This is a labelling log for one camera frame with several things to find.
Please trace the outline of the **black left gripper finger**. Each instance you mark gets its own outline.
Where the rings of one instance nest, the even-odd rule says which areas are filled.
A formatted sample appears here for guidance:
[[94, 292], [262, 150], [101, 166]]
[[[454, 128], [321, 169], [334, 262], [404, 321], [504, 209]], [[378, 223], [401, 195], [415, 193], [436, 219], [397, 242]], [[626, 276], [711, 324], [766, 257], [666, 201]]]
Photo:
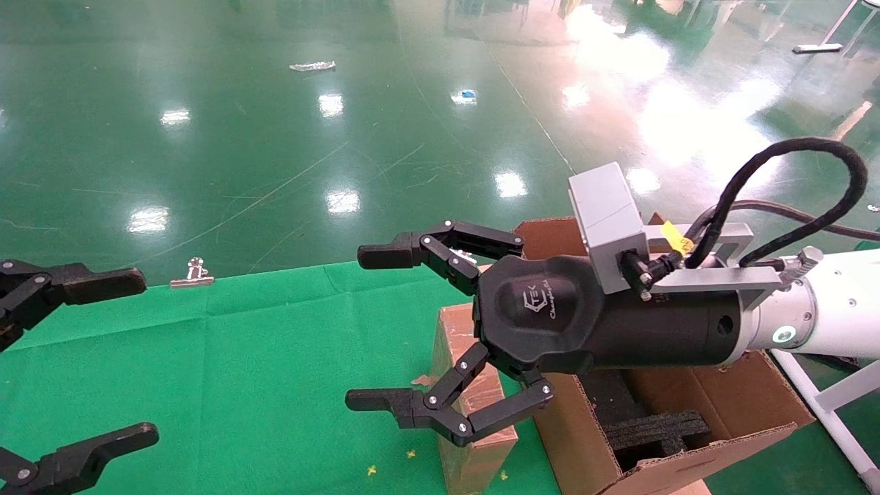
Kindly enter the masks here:
[[136, 267], [92, 272], [85, 264], [40, 267], [16, 259], [1, 266], [1, 351], [60, 306], [84, 306], [143, 294], [144, 274]]
[[1, 448], [2, 494], [74, 494], [96, 485], [110, 461], [157, 444], [153, 423], [137, 423], [57, 448], [29, 461]]

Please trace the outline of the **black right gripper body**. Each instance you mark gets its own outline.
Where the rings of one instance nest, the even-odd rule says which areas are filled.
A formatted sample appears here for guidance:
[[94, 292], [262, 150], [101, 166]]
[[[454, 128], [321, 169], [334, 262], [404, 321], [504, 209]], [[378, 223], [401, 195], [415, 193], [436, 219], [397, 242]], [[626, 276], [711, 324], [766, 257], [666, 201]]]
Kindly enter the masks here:
[[585, 256], [506, 256], [478, 279], [475, 330], [497, 369], [714, 366], [732, 357], [741, 310], [734, 291], [605, 294]]

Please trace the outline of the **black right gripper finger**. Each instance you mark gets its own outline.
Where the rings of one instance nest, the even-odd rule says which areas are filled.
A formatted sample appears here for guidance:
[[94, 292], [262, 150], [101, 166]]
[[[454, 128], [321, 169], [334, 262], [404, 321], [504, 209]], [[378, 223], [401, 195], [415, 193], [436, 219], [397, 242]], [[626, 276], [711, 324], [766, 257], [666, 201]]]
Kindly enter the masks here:
[[424, 265], [462, 294], [473, 296], [481, 271], [465, 253], [497, 261], [522, 256], [524, 247], [525, 239], [512, 232], [446, 220], [424, 231], [402, 232], [390, 243], [361, 245], [356, 260], [365, 270]]
[[453, 404], [474, 382], [493, 355], [482, 342], [475, 342], [428, 392], [415, 388], [352, 389], [345, 404], [354, 411], [392, 413], [400, 429], [431, 429], [457, 447], [465, 447], [521, 420], [534, 416], [554, 397], [554, 388], [537, 370], [525, 372], [525, 388], [512, 397], [475, 410], [459, 413]]

